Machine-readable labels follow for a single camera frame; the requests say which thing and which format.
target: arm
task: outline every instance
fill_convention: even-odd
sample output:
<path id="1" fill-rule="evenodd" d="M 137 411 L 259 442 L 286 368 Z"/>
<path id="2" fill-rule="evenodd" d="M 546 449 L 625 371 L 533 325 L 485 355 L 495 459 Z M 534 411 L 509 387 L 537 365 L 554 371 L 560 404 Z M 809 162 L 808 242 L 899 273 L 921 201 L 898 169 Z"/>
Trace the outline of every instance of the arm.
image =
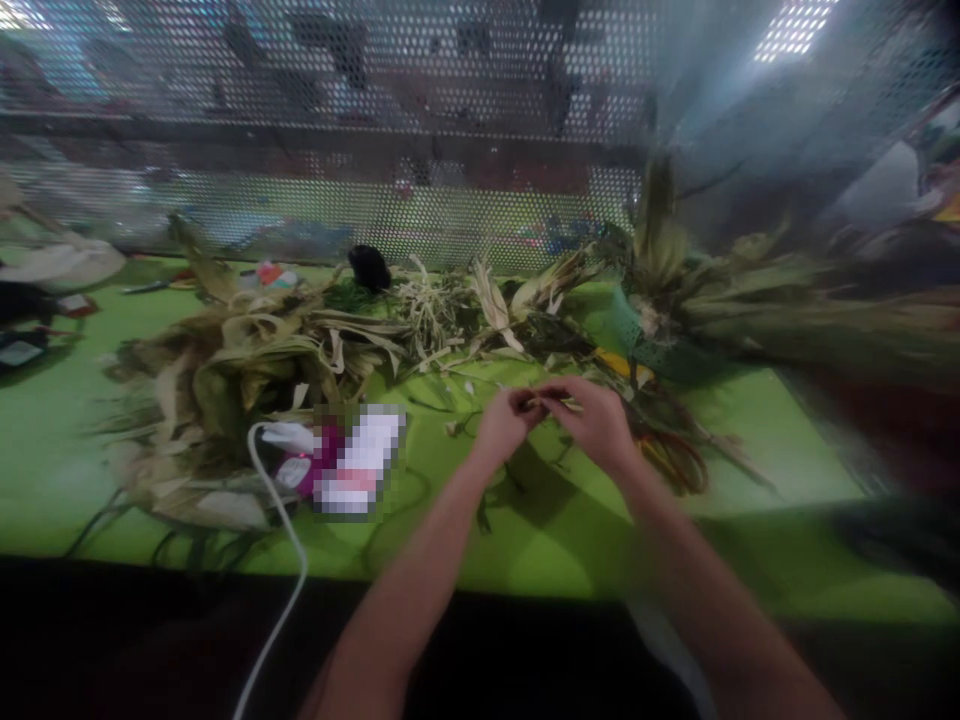
<path id="1" fill-rule="evenodd" d="M 637 452 L 620 397 L 559 378 L 544 404 L 623 494 L 645 529 L 667 610 L 713 690 L 722 718 L 842 718 L 843 713 Z M 556 398 L 569 395 L 574 413 Z"/>
<path id="2" fill-rule="evenodd" d="M 489 404 L 469 458 L 347 623 L 300 720 L 399 718 L 407 683 L 450 602 L 474 513 L 490 478 L 546 414 L 522 411 L 529 390 Z"/>

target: green tablecloth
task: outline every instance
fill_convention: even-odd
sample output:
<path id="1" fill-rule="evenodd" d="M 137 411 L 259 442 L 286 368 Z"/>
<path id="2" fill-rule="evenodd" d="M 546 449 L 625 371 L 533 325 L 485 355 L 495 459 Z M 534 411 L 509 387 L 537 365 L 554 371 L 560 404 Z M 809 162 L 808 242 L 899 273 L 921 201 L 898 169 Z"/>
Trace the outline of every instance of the green tablecloth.
<path id="1" fill-rule="evenodd" d="M 121 341 L 149 336 L 200 307 L 189 292 L 119 294 L 122 287 L 181 264 L 132 261 L 93 292 L 101 311 L 87 318 L 81 341 L 69 349 L 54 347 L 36 366 L 0 381 L 0 552 L 61 554 L 113 491 L 102 444 L 80 433 L 91 402 L 116 392 L 96 360 Z M 604 297 L 596 289 L 581 294 L 584 306 L 592 308 L 587 325 L 601 336 Z M 74 324 L 58 318 L 55 327 L 72 329 Z M 542 369 L 516 361 L 466 371 L 518 385 L 544 375 Z M 464 378 L 443 382 L 464 411 L 479 407 L 496 389 L 474 382 L 477 396 L 471 397 L 463 389 Z M 368 392 L 373 402 L 403 403 L 408 393 L 429 399 L 437 392 L 422 378 L 389 389 L 382 380 L 373 385 Z M 956 621 L 953 606 L 932 583 L 878 570 L 839 544 L 823 511 L 861 501 L 863 494 L 772 371 L 741 375 L 689 393 L 685 400 L 714 432 L 742 437 L 780 490 L 778 497 L 721 458 L 708 457 L 709 492 L 681 501 L 768 610 L 804 618 Z M 405 457 L 377 522 L 332 523 L 305 509 L 297 514 L 295 525 L 312 575 L 371 577 L 468 452 L 469 438 L 445 435 L 449 415 L 409 410 Z M 546 423 L 532 434 L 530 448 L 511 464 L 526 492 L 520 494 L 509 482 L 497 486 L 489 510 L 493 533 L 480 536 L 474 529 L 459 587 L 579 598 L 622 590 L 629 575 L 625 568 L 637 564 L 631 556 L 638 552 L 626 509 L 609 479 L 581 453 L 570 452 L 562 471 L 549 464 L 561 450 L 555 425 Z M 147 564 L 167 531 L 139 511 L 128 512 L 105 524 L 79 557 Z M 639 543 L 642 548 L 642 534 Z M 165 564 L 183 567 L 187 549 L 186 540 L 173 542 Z M 280 531 L 259 543 L 240 569 L 292 574 L 297 563 Z"/>

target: red object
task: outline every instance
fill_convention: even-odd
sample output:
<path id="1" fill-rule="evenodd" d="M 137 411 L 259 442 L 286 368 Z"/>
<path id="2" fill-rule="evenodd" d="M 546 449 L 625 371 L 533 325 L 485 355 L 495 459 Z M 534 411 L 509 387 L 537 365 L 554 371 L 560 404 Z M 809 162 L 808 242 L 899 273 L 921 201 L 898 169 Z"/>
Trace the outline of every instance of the red object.
<path id="1" fill-rule="evenodd" d="M 260 278 L 261 285 L 273 285 L 281 275 L 283 275 L 283 268 L 271 262 L 262 262 L 257 268 L 257 277 Z"/>

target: dark floor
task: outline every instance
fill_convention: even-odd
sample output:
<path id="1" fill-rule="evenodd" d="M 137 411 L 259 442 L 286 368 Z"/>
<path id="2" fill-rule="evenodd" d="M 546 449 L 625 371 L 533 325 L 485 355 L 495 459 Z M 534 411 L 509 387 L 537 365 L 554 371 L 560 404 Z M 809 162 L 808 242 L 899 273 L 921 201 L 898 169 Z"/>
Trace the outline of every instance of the dark floor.
<path id="1" fill-rule="evenodd" d="M 292 578 L 0 560 L 6 717 L 229 718 Z M 290 718 L 364 586 L 311 581 L 247 717 Z M 957 717 L 960 638 L 942 629 L 818 625 L 794 642 L 854 718 Z M 660 708 L 657 715 L 650 711 Z M 617 605 L 458 593 L 407 717 L 691 717 Z"/>

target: white cable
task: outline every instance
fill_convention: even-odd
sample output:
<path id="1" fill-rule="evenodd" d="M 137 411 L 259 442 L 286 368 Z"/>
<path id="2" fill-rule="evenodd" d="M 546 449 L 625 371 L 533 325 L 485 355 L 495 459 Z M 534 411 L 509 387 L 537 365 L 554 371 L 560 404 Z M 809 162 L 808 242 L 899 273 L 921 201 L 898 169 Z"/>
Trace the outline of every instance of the white cable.
<path id="1" fill-rule="evenodd" d="M 255 423 L 254 426 L 250 428 L 250 432 L 247 433 L 247 449 L 250 451 L 250 459 L 253 461 L 253 466 L 257 469 L 257 472 L 260 474 L 260 477 L 267 486 L 267 491 L 270 493 L 270 497 L 273 498 L 274 503 L 277 505 L 277 510 L 280 513 L 280 517 L 283 519 L 283 525 L 286 527 L 287 533 L 290 535 L 290 542 L 293 543 L 293 548 L 297 551 L 297 557 L 300 559 L 300 577 L 297 579 L 297 586 L 293 589 L 293 593 L 290 595 L 290 599 L 287 601 L 287 606 L 283 609 L 280 619 L 277 620 L 277 624 L 274 626 L 273 632 L 270 633 L 270 637 L 267 638 L 266 644 L 264 644 L 263 649 L 260 651 L 260 656 L 257 658 L 257 662 L 253 666 L 253 670 L 250 671 L 250 677 L 247 678 L 247 684 L 243 686 L 243 692 L 240 693 L 240 701 L 237 703 L 237 709 L 233 712 L 233 720 L 240 720 L 243 717 L 243 711 L 247 707 L 247 700 L 250 699 L 250 692 L 253 690 L 253 686 L 257 682 L 257 675 L 260 674 L 260 668 L 263 667 L 263 661 L 266 660 L 267 655 L 270 654 L 270 648 L 273 647 L 274 640 L 277 639 L 277 636 L 280 634 L 280 630 L 283 629 L 283 624 L 287 621 L 287 617 L 290 615 L 290 611 L 293 610 L 293 606 L 296 605 L 297 598 L 300 596 L 300 591 L 303 589 L 303 585 L 307 580 L 307 554 L 303 550 L 303 545 L 300 544 L 300 538 L 297 537 L 297 533 L 293 529 L 293 524 L 290 522 L 290 516 L 287 515 L 286 508 L 283 507 L 283 502 L 280 500 L 280 496 L 277 494 L 277 489 L 273 486 L 273 480 L 269 475 L 267 475 L 267 471 L 263 468 L 263 463 L 260 462 L 260 456 L 257 455 L 257 430 L 272 424 L 273 423 Z"/>

